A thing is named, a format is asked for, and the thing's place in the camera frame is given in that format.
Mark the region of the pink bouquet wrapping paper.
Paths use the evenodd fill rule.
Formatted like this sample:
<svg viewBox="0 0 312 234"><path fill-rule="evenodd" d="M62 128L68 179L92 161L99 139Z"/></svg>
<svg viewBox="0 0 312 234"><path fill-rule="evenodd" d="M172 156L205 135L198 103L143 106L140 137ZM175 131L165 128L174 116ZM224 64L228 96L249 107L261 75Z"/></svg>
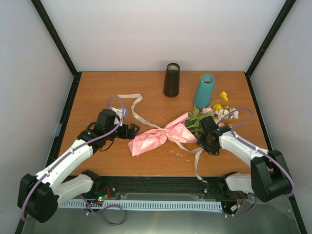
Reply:
<svg viewBox="0 0 312 234"><path fill-rule="evenodd" d="M163 145L167 140L175 143L182 150L190 152L184 144L197 142L196 137L184 125L188 113L182 114L163 128L148 122L137 114L134 114L134 117L141 123L152 126L152 129L137 135L128 143L132 156L151 151Z"/></svg>

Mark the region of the artificial flower bunch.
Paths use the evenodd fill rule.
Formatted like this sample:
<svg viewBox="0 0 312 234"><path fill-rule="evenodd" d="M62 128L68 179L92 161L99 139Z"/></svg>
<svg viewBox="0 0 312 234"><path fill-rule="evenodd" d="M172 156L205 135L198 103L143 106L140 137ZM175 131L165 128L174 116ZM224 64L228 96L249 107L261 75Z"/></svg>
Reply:
<svg viewBox="0 0 312 234"><path fill-rule="evenodd" d="M220 101L228 100L227 93L222 91L219 94L219 99L210 104L208 107L198 109L194 106L193 111L188 113L188 118L184 121L185 126L195 137L199 138L203 132L199 122L205 117L212 117L215 123L218 123L219 127L225 126L224 123L220 122L225 116L226 120L231 120L233 118L238 119L239 111L237 111L234 107L231 108L230 106L219 103Z"/></svg>

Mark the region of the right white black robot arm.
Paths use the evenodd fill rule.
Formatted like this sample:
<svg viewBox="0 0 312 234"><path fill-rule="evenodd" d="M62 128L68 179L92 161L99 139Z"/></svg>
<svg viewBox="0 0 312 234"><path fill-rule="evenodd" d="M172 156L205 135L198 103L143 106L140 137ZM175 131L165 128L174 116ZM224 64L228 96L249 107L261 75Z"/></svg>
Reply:
<svg viewBox="0 0 312 234"><path fill-rule="evenodd" d="M283 154L259 148L240 137L228 126L219 127L209 116L200 121L203 130L197 144L210 155L227 150L245 162L249 174L229 173L223 177L229 191L254 194L262 202L281 195L293 195L294 183Z"/></svg>

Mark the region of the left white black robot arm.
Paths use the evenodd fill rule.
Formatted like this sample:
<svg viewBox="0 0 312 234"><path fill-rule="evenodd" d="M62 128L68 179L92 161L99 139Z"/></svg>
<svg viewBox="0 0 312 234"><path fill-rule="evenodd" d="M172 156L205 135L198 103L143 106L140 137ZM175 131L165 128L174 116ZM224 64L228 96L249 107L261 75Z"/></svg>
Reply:
<svg viewBox="0 0 312 234"><path fill-rule="evenodd" d="M26 215L40 223L49 220L64 202L84 193L97 196L101 192L99 176L83 171L66 181L68 175L83 161L101 151L107 141L115 138L134 139L140 127L123 124L127 111L121 108L102 110L95 122L82 131L70 148L58 159L35 175L26 174L19 185L18 207L21 218Z"/></svg>

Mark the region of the cream printed ribbon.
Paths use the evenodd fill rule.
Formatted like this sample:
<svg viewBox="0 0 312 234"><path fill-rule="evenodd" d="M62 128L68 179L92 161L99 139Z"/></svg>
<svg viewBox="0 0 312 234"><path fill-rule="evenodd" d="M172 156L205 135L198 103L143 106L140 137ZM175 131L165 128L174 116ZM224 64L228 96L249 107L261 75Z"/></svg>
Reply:
<svg viewBox="0 0 312 234"><path fill-rule="evenodd" d="M184 146L185 143L195 143L197 142L196 137L187 129L184 122L188 120L188 113L184 113L175 120L168 123L165 127L160 127L153 124L135 112L136 105L143 100L141 94L130 94L130 95L118 95L119 98L135 98L131 106L131 112L133 117L144 125L151 126L152 129L137 135L133 140L128 143L132 156L138 156L140 154L146 153L153 149L156 149L163 145L166 141L171 141L175 143L179 148L189 153L195 155L194 159L194 169L195 176L198 180L203 183L207 183L198 173L197 166L200 158L200 154L203 152L202 148L196 148L194 150L189 150Z"/></svg>

